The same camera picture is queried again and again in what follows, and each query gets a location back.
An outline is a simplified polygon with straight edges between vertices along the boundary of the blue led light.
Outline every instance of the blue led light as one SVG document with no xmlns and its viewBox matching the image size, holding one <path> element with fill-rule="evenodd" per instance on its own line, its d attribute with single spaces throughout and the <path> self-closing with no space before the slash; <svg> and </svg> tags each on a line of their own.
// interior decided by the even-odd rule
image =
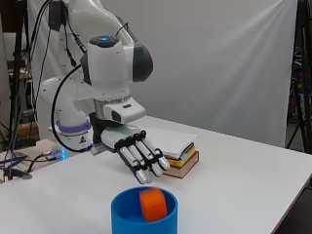
<svg viewBox="0 0 312 234">
<path fill-rule="evenodd" d="M 63 160 L 66 159 L 66 152 L 65 152 L 64 149 L 61 151 L 61 158 L 62 158 Z"/>
</svg>

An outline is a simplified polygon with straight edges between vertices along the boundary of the orange book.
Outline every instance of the orange book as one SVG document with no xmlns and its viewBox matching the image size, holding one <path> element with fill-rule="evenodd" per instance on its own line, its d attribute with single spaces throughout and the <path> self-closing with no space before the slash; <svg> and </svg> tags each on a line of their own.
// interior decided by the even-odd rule
<svg viewBox="0 0 312 234">
<path fill-rule="evenodd" d="M 199 152 L 196 151 L 193 156 L 183 165 L 183 167 L 172 166 L 168 171 L 164 172 L 166 176 L 173 176 L 178 178 L 184 178 L 189 171 L 198 163 Z"/>
</svg>

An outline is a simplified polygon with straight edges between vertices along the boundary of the table surface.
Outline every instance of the table surface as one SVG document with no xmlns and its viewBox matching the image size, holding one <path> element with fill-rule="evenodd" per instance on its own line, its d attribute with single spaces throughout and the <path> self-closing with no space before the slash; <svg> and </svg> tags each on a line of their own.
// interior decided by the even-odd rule
<svg viewBox="0 0 312 234">
<path fill-rule="evenodd" d="M 311 175 L 310 155 L 152 117 L 135 125 L 199 135 L 194 169 L 152 183 L 176 195 L 179 234 L 271 233 Z M 1 233 L 111 233 L 110 203 L 134 186 L 118 155 L 74 156 L 0 185 Z"/>
</svg>

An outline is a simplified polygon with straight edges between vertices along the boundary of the white book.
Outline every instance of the white book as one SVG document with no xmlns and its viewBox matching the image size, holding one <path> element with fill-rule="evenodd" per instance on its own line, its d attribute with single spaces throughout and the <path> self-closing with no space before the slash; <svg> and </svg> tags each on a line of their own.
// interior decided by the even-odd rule
<svg viewBox="0 0 312 234">
<path fill-rule="evenodd" d="M 178 159 L 184 149 L 198 137 L 197 135 L 184 134 L 161 129 L 146 129 L 147 137 L 155 147 L 160 148 L 164 155 Z"/>
</svg>

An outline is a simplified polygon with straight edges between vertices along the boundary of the book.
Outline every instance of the book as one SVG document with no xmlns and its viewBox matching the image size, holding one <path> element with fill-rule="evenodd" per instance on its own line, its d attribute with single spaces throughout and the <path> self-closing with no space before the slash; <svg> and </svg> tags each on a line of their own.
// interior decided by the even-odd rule
<svg viewBox="0 0 312 234">
<path fill-rule="evenodd" d="M 163 154 L 179 159 L 184 150 L 198 137 L 175 131 L 145 128 L 147 137 L 163 151 Z"/>
<path fill-rule="evenodd" d="M 181 168 L 183 165 L 193 156 L 195 153 L 196 148 L 195 146 L 191 147 L 187 152 L 185 152 L 180 159 L 171 159 L 167 158 L 169 164 L 174 167 Z"/>
<path fill-rule="evenodd" d="M 173 176 L 177 178 L 184 178 L 189 171 L 198 163 L 199 161 L 199 152 L 196 151 L 193 156 L 184 164 L 183 167 L 171 167 L 168 171 L 164 172 L 166 176 Z"/>
</svg>

